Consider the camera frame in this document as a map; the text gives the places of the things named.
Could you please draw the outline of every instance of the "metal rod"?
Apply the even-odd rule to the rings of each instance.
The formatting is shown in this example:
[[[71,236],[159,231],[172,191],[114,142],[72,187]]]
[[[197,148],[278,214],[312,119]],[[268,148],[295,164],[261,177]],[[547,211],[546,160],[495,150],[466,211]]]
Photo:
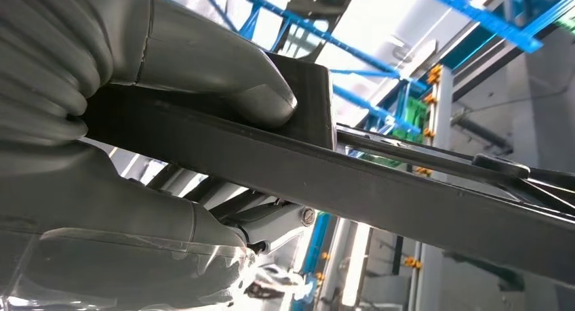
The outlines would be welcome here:
[[[575,246],[565,244],[575,241],[575,222],[560,213],[158,102],[135,92],[101,91],[83,116],[88,136],[436,247],[575,284]]]

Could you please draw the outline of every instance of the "blue metal frame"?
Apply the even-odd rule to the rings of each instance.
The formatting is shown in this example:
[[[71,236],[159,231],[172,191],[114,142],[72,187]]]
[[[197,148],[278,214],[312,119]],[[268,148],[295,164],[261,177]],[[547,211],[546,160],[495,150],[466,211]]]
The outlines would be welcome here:
[[[510,42],[513,42],[522,50],[532,53],[541,48],[541,41],[534,38],[535,33],[532,30],[521,30],[514,24],[510,24],[504,19],[494,15],[485,9],[474,7],[469,0],[438,0],[462,14],[468,16],[474,21],[481,23],[482,27],[495,33]]]
[[[413,131],[414,133],[421,133],[421,129],[419,129],[416,126],[413,126],[412,124],[402,120],[402,119],[398,119],[396,117],[393,116],[393,114],[387,110],[385,110],[384,108],[381,108],[379,106],[374,106],[371,103],[369,103],[367,100],[364,100],[363,98],[360,98],[359,96],[356,96],[355,94],[351,93],[350,91],[341,88],[337,85],[334,85],[334,93],[337,94],[338,96],[340,96],[341,98],[348,100],[349,102],[355,104],[356,106],[362,107],[364,109],[368,109],[370,114],[378,117],[379,119],[383,119],[385,120],[387,117],[392,117],[395,120],[395,124],[398,125],[400,128],[403,128],[406,131]]]
[[[525,32],[533,35],[537,34],[546,26],[558,20],[573,7],[575,7],[575,0],[559,0],[555,5],[545,11],[545,13],[531,21],[529,25],[525,27]]]
[[[260,15],[260,8],[259,5],[254,4],[252,6],[252,12],[250,16],[247,17],[247,20],[243,23],[241,28],[239,29],[239,35],[242,37],[252,40],[254,38],[254,31],[256,30],[256,23],[258,21],[258,16]]]
[[[347,75],[357,74],[367,77],[391,77],[391,78],[397,77],[397,75],[393,72],[380,72],[377,70],[330,69],[330,72],[334,72],[336,74],[347,74]]]
[[[277,7],[276,5],[273,5],[272,3],[266,1],[266,0],[248,0],[251,1],[254,5],[260,5],[261,7],[283,17],[288,19],[291,24],[297,25],[300,28],[307,30],[308,32],[310,32],[311,34],[326,40],[327,42],[331,43],[332,45],[335,45],[336,47],[343,49],[347,52],[349,52],[352,56],[356,57],[357,59],[360,59],[361,61],[372,65],[373,67],[376,67],[377,69],[380,69],[384,72],[390,72],[394,74],[395,78],[398,79],[405,79],[407,81],[410,82],[414,82],[416,84],[416,86],[420,87],[421,89],[426,89],[427,86],[419,81],[413,80],[411,78],[408,77],[402,77],[399,72],[393,68],[392,66],[362,52],[361,50],[358,50],[354,47],[351,47],[350,45],[347,45],[346,43],[343,43],[339,40],[337,40],[335,37],[333,37],[331,35],[331,33],[329,32],[325,32],[322,30],[319,30],[318,28],[316,28],[313,23],[310,23],[306,20],[304,20],[303,18],[301,18],[300,16],[297,16],[296,14],[293,14],[292,12],[289,11],[285,11],[284,9],[281,9],[279,7]]]

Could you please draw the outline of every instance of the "bolt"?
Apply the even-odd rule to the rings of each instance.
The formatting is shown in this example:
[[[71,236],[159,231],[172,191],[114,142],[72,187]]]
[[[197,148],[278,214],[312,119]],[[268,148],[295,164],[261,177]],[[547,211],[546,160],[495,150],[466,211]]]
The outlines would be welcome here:
[[[311,208],[304,208],[302,210],[302,224],[304,226],[310,226],[315,221],[315,212]]]

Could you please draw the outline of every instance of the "green panel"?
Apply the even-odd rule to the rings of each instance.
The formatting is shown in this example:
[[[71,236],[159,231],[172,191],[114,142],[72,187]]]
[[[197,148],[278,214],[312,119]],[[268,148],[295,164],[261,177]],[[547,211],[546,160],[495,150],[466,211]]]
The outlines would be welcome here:
[[[409,97],[408,108],[405,114],[405,120],[411,123],[412,125],[415,125],[419,128],[423,128],[426,117],[427,117],[427,105],[417,99]],[[402,140],[409,140],[411,142],[416,143],[423,142],[423,137],[421,136],[421,134],[407,133],[403,129],[396,128],[391,132],[391,135],[397,138],[401,138]],[[385,157],[378,157],[376,155],[371,154],[363,154],[360,157],[360,159],[377,163],[379,165],[384,165],[386,167],[398,167],[401,164],[401,161],[396,161]]]
[[[560,19],[557,20],[557,24],[566,28],[568,31],[575,35],[575,8],[572,8]]]

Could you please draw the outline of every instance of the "orange clamp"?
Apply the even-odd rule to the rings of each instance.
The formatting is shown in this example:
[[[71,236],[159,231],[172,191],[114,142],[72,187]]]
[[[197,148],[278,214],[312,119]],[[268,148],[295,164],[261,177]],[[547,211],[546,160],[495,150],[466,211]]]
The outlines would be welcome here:
[[[426,96],[425,98],[423,98],[423,102],[425,104],[436,104],[437,103],[437,98],[433,95],[433,94],[429,94],[428,96]]]
[[[431,175],[432,171],[424,167],[416,167],[415,172],[419,174]]]
[[[429,128],[423,129],[423,136],[425,137],[429,137],[429,138],[434,138],[435,137],[435,132],[432,131]]]
[[[407,257],[407,258],[405,259],[405,265],[406,265],[407,267],[412,267],[412,268],[416,268],[416,269],[421,269],[421,265],[422,265],[422,264],[421,264],[421,262],[420,262],[419,260],[415,259],[414,257],[409,256],[409,257]]]

